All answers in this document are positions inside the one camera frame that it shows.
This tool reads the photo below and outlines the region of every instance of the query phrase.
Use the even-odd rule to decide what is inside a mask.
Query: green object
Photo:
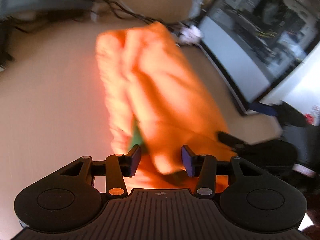
[[[132,123],[132,132],[133,132],[132,133],[132,139],[131,139],[131,143],[129,144],[128,151],[131,150],[131,148],[135,144],[139,144],[140,146],[142,146],[144,144],[136,119],[134,119],[133,123]]]

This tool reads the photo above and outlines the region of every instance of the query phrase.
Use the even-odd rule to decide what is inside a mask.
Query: orange cloth
[[[127,152],[136,119],[149,154],[131,182],[126,180],[129,187],[172,186],[163,175],[183,169],[183,144],[218,160],[234,155],[217,141],[216,132],[227,127],[215,101],[162,24],[102,33],[96,51],[114,153]],[[188,181],[192,188],[194,179]],[[227,186],[225,178],[218,177],[219,185]]]

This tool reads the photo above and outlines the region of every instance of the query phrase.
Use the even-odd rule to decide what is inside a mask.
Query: black frame
[[[217,0],[211,0],[208,5],[205,7],[205,9],[202,9],[200,16],[196,19],[196,26],[198,27],[201,21],[205,16],[207,16],[209,10],[212,8],[214,3]],[[308,51],[308,54],[314,49],[314,47],[320,42],[320,32],[316,35],[314,40],[311,42],[311,44],[306,48],[306,51]],[[206,44],[204,44],[203,41],[199,43],[199,46],[201,49],[203,49],[206,54],[211,58],[211,60],[216,64],[217,68],[220,70],[220,72],[224,75],[228,83],[230,84],[231,88],[233,89],[234,93],[238,97],[239,101],[241,101],[242,106],[239,106],[241,109],[245,108],[245,110],[249,110],[249,102],[244,98],[243,94],[241,93],[240,89],[238,86],[235,84],[233,81],[232,77],[228,74],[226,69],[223,67],[221,62],[217,59],[217,57],[213,54],[213,52],[207,47]],[[253,102],[258,102],[261,99],[263,99],[271,90],[273,90],[276,86],[278,86],[293,70],[286,70],[279,78],[277,78],[272,84],[264,91],[262,92],[257,98],[253,100]]]

